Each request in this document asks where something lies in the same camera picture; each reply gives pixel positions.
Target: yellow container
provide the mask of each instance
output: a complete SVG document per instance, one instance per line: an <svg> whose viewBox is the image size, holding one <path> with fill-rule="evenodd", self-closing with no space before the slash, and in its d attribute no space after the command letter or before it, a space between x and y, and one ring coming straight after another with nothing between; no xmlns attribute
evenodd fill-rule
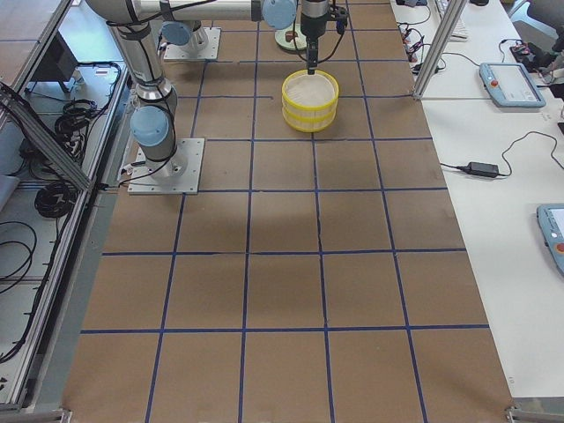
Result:
<svg viewBox="0 0 564 423"><path fill-rule="evenodd" d="M321 70L315 75L299 70L282 85L282 116L295 130L324 130L335 119L337 99L338 83L334 77Z"/></svg>

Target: metal base plate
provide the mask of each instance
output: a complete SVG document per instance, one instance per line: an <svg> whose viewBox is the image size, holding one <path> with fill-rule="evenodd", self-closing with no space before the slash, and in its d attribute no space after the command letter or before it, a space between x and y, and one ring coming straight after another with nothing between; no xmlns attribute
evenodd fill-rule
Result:
<svg viewBox="0 0 564 423"><path fill-rule="evenodd" d="M131 195L163 195L163 194L197 194L200 183L200 171L204 156L203 138L183 138L178 141L176 154L188 159L186 170L179 176L168 178L154 178L153 175L130 182L128 192ZM145 155L139 149L136 161L145 160ZM147 175L147 167L136 167L132 178Z"/></svg>
<svg viewBox="0 0 564 423"><path fill-rule="evenodd" d="M197 52L197 55L182 50L180 47L169 44L165 52L165 62L195 62L200 60L218 60L220 28L204 28L208 35L208 45Z"/></svg>

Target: black connector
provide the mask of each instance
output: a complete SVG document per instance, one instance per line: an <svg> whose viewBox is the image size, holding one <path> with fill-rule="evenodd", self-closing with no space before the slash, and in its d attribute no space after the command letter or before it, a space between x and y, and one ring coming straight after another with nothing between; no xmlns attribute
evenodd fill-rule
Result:
<svg viewBox="0 0 564 423"><path fill-rule="evenodd" d="M500 169L497 165L490 163L471 161L468 163L468 166L457 166L456 168L466 174L472 174L474 176L484 176L485 178L496 178L500 176Z"/></svg>

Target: white keyboard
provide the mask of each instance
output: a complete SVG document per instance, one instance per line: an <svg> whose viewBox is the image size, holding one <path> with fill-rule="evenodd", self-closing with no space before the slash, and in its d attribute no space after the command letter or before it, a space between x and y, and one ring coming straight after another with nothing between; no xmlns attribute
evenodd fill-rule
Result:
<svg viewBox="0 0 564 423"><path fill-rule="evenodd" d="M449 6L449 0L434 0L434 3L436 4L437 11L442 19L447 7ZM449 41L468 41L468 30L461 19L456 22L455 29L452 32L452 35L450 35Z"/></svg>

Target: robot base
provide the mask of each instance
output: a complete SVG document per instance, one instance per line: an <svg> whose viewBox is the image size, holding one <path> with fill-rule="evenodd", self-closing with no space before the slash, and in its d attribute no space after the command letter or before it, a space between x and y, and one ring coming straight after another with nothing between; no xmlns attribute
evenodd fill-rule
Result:
<svg viewBox="0 0 564 423"><path fill-rule="evenodd" d="M204 28L208 36L208 45L191 55L174 44L169 44L165 52L165 62L195 62L201 60L218 60L220 28Z"/></svg>
<svg viewBox="0 0 564 423"><path fill-rule="evenodd" d="M128 192L131 195L197 194L204 156L204 142L203 138L180 139L177 143L176 154L181 154L188 161L184 172L178 176L159 177L161 172L159 171L154 175L130 182ZM145 160L145 155L141 149L137 153L136 160ZM136 167L131 177L137 178L148 173L147 167Z"/></svg>

